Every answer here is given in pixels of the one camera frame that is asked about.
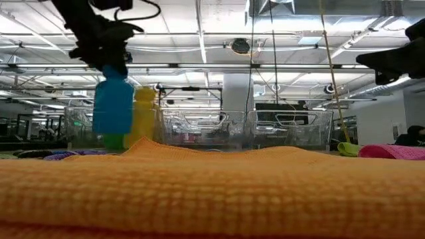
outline fluorescent light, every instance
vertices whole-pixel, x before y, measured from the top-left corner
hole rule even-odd
[[[366,102],[366,101],[377,101],[377,99],[339,99],[340,102]]]
[[[220,108],[216,107],[164,107],[161,108],[161,110],[217,110],[219,111]]]
[[[94,97],[57,97],[57,100],[94,100]]]
[[[17,64],[19,68],[88,68],[87,64]]]
[[[40,105],[39,103],[32,102],[32,101],[29,101],[29,100],[19,100],[19,101],[20,102],[23,102],[23,103],[26,103],[26,104],[33,105],[33,106],[39,106]]]
[[[342,69],[368,69],[369,67],[360,64],[356,65],[342,65]]]
[[[39,115],[39,116],[63,116],[64,112],[39,112],[39,111],[33,111],[34,115]]]
[[[64,113],[64,110],[33,110],[33,114]]]
[[[51,100],[51,97],[10,97],[12,100]]]
[[[60,105],[44,105],[44,106],[47,106],[49,108],[58,109],[58,110],[63,110],[65,108],[65,106],[60,106]]]
[[[255,97],[255,100],[276,100],[275,97]],[[310,101],[310,102],[324,102],[327,101],[328,99],[309,99],[309,98],[280,98],[280,100],[286,100],[286,101],[299,101],[299,100],[304,100],[304,101]]]
[[[0,46],[0,49],[8,49],[8,48],[18,48],[19,46],[17,45],[12,45],[12,46]]]
[[[328,64],[261,64],[260,68],[329,68]]]
[[[0,90],[0,96],[10,96],[10,95],[11,95],[10,93]]]
[[[169,64],[126,64],[128,68],[168,68]]]
[[[250,68],[250,64],[179,64],[181,68]]]

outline clear plastic bin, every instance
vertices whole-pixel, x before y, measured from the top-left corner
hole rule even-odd
[[[244,143],[244,112],[166,110],[163,142],[201,150],[239,151]]]
[[[131,147],[140,137],[162,142],[162,123],[156,110],[131,110],[131,133],[99,134],[93,132],[92,109],[66,108],[65,130],[69,149],[107,149],[113,153]]]
[[[103,148],[102,136],[92,131],[92,110],[65,108],[65,134],[68,149]]]
[[[258,110],[248,113],[251,148],[296,146],[328,151],[333,112]]]

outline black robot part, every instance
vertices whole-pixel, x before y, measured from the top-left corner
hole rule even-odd
[[[425,77],[425,19],[408,27],[405,33],[410,43],[357,57],[358,63],[375,70],[377,85],[397,81],[403,74],[411,78]]]
[[[87,0],[52,0],[58,12],[63,16],[65,27],[74,32],[78,39],[77,48],[69,52],[71,58],[79,58],[90,66],[102,70],[110,65],[121,74],[127,74],[126,45],[134,36],[133,30],[143,29],[121,21],[110,21],[96,15]],[[132,0],[90,0],[101,10],[120,7],[130,9]]]

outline black cable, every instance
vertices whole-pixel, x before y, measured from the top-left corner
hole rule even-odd
[[[158,4],[156,4],[156,3],[152,2],[152,1],[149,1],[149,0],[140,0],[140,1],[143,1],[143,2],[145,2],[145,3],[147,3],[147,4],[150,4],[150,5],[153,5],[154,7],[156,7],[156,8],[157,8],[157,12],[156,12],[154,15],[150,15],[150,16],[147,16],[147,17],[135,17],[135,18],[128,18],[128,19],[118,19],[118,12],[119,12],[120,10],[119,10],[119,9],[117,9],[117,10],[115,11],[115,13],[114,13],[114,19],[115,19],[115,21],[137,21],[137,20],[147,20],[147,19],[152,19],[152,18],[154,18],[154,17],[157,17],[159,14],[161,14],[161,7],[160,7]]]
[[[255,4],[252,5],[252,34],[251,34],[251,56],[250,56],[250,77],[248,80],[248,95],[246,97],[246,105],[245,105],[245,114],[246,119],[248,117],[248,103],[250,101],[250,94],[251,94],[251,77],[252,77],[252,57],[254,56],[254,13],[255,13]]]
[[[268,7],[270,9],[270,22],[272,23],[273,53],[274,53],[274,76],[275,76],[274,86],[276,88],[276,104],[279,104],[279,96],[278,96],[279,95],[279,93],[278,93],[278,58],[276,56],[276,38],[274,36],[272,2],[270,0],[268,0]]]

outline ceiling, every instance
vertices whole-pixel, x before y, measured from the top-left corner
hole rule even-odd
[[[128,50],[132,53],[133,63],[197,63],[197,64],[250,64],[249,55],[237,55],[229,47],[223,47],[224,42],[229,44],[237,37],[244,37],[251,43],[252,25],[250,21],[245,23],[246,0],[201,0],[200,18],[201,28],[203,29],[204,40],[200,42],[199,26],[197,24],[196,0],[156,0],[162,9],[160,16],[146,21],[133,21],[131,23],[145,29],[147,35],[137,35],[128,41]],[[305,1],[295,0],[296,7],[303,7]],[[357,55],[377,50],[395,48],[408,42],[404,35],[404,29],[414,21],[420,19],[420,16],[392,17],[383,19],[376,15],[350,16],[346,15],[349,11],[365,12],[365,1],[334,1],[334,5],[329,7],[333,14],[341,12],[341,15],[333,15],[326,18],[327,33],[329,35],[329,47],[333,55],[334,64],[356,64]],[[0,10],[4,14],[10,14],[16,21],[22,25],[11,21],[7,17],[0,17],[0,54],[5,56],[4,63],[9,59],[9,55],[15,55],[22,58],[26,63],[43,64],[68,64],[82,63],[76,59],[70,59],[66,51],[74,47],[75,38],[72,32],[64,29],[64,22],[58,14],[52,3],[28,0],[1,0]],[[151,15],[155,8],[146,5],[141,1],[134,1],[134,8],[130,11],[120,12],[120,18],[140,17]],[[100,14],[113,19],[114,10],[102,11]],[[276,64],[328,64],[325,41],[322,38],[315,45],[299,45],[301,38],[319,31],[321,34],[320,22],[314,19],[317,16],[306,18],[305,16],[274,16],[275,38],[272,37],[272,25],[267,21],[267,15],[254,16],[254,54],[253,63],[274,64],[276,54]],[[380,25],[377,19],[383,20]],[[375,28],[373,31],[362,35],[361,33],[371,25]],[[40,34],[54,46],[63,50],[63,52],[51,47],[45,40],[35,37],[32,32]],[[351,39],[356,41],[347,46]],[[201,44],[205,45],[206,58],[202,58]],[[50,68],[48,71],[28,71],[26,74],[12,74],[1,71],[0,84],[4,87],[19,86],[25,87],[86,87],[93,88],[97,82],[103,78],[91,74],[91,71],[75,71],[74,75],[67,75],[55,72],[54,75]],[[158,70],[155,74],[133,74],[137,70],[131,71],[129,82],[134,86],[152,85],[161,83],[166,86],[209,86],[220,87],[222,85],[223,74],[230,74],[228,69],[214,70]],[[341,93],[346,94],[349,91],[362,88],[374,82],[374,74],[371,71],[355,70],[339,72],[335,75]],[[273,72],[263,70],[253,71],[253,80],[255,84],[265,85],[274,84],[276,76]],[[283,86],[280,92],[285,98],[328,98],[323,93],[323,87],[331,83],[330,73],[326,71],[303,71],[303,72],[280,72],[277,75],[278,84]],[[5,91],[14,96],[46,96],[46,92],[30,91]],[[56,91],[53,95],[66,97],[69,91]],[[81,92],[79,94],[92,96],[92,92]],[[200,96],[208,96],[205,92],[198,93]],[[55,104],[68,104],[66,100],[57,100]],[[190,101],[194,107],[203,106],[203,101]]]

